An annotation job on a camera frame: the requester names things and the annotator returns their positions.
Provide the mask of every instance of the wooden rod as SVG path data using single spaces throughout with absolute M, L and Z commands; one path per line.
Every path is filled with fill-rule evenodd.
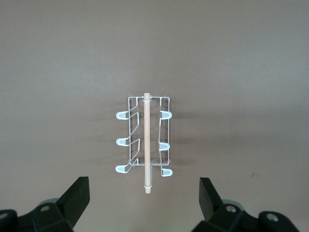
M 145 152 L 145 192 L 150 193 L 150 94 L 144 93 L 144 152 Z

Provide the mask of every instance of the gray surface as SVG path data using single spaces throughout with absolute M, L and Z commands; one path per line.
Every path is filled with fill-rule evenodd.
M 76 232 L 188 232 L 198 179 L 309 231 L 309 2 L 1 1 L 0 208 L 27 213 L 79 176 Z M 129 93 L 171 96 L 172 177 L 126 160 Z

